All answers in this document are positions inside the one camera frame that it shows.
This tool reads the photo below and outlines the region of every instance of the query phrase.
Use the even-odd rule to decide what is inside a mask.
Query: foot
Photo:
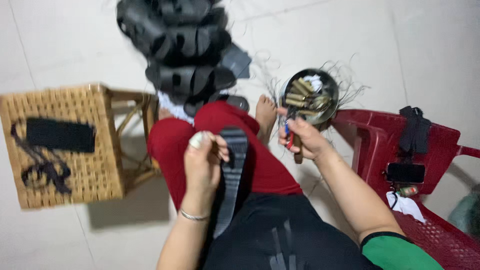
[[[158,119],[159,120],[169,118],[169,117],[173,117],[173,115],[170,113],[169,110],[167,110],[165,108],[161,108],[161,109],[158,110]]]
[[[275,125],[276,105],[265,95],[261,95],[258,99],[255,119],[260,125],[260,131],[258,132],[257,137],[263,145],[267,146],[270,141],[270,134],[272,133],[273,126]]]

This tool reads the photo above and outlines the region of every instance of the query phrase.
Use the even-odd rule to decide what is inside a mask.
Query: red plastic chair
[[[407,120],[399,114],[371,110],[339,110],[332,125],[353,147],[352,168],[387,203],[385,194],[390,184],[384,171],[390,162],[398,162],[398,142]],[[410,215],[393,211],[407,236],[434,258],[444,269],[480,269],[480,245],[453,225],[443,220],[421,201],[431,194],[453,158],[469,155],[480,158],[480,150],[457,145],[460,132],[433,123],[427,154],[415,154],[413,163],[425,165],[423,184],[414,199],[426,224]]]

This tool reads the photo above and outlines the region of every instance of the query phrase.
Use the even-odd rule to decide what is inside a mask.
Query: wicker stool
[[[118,129],[115,129],[112,103],[126,104],[134,100],[136,106],[128,113]],[[70,203],[87,203],[98,200],[121,199],[129,190],[160,171],[155,161],[148,156],[138,161],[125,155],[120,147],[119,136],[133,115],[141,111],[145,138],[156,119],[156,97],[141,92],[108,89],[101,84],[90,84],[24,94],[8,94],[0,97],[0,116],[3,132],[12,165],[18,200],[23,209],[44,208]],[[42,185],[45,179],[37,180],[39,186],[25,186],[22,171],[34,164],[33,159],[19,148],[10,134],[12,123],[17,122],[17,133],[25,138],[27,117],[51,118],[59,121],[88,123],[95,127],[95,152],[76,153],[55,151],[71,170],[65,184],[71,194],[57,192],[54,184]],[[51,152],[42,153],[52,158]],[[138,164],[136,170],[124,170],[122,158]]]

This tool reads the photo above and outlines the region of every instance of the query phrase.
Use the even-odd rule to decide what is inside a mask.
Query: red pants
[[[288,170],[258,140],[260,127],[247,112],[217,101],[203,106],[194,120],[195,127],[175,118],[162,119],[152,127],[148,138],[148,153],[158,161],[177,209],[185,195],[183,154],[189,139],[203,130],[218,134],[226,126],[238,127],[248,137],[249,148],[242,181],[250,181],[251,192],[302,193]]]

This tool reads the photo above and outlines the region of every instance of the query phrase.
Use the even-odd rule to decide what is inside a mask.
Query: silver bracelet
[[[185,213],[185,211],[183,211],[183,208],[180,208],[180,212],[181,212],[182,216],[184,216],[187,219],[193,220],[193,221],[204,221],[204,220],[206,220],[210,217],[210,216],[204,216],[204,217],[192,216],[192,215],[189,215],[189,214]]]

